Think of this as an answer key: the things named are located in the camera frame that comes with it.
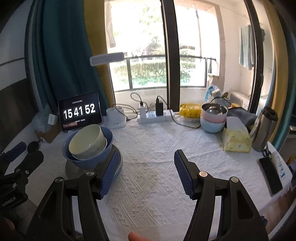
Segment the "operator hand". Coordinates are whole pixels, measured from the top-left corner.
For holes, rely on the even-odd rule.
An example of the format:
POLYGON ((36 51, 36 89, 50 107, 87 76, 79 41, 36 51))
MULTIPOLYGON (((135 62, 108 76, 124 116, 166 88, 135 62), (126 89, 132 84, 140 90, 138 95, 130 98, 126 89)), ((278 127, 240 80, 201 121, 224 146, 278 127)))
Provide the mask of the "operator hand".
POLYGON ((128 240, 129 241, 150 241, 149 239, 141 236, 140 234, 138 234, 136 232, 130 232, 128 234, 128 240))

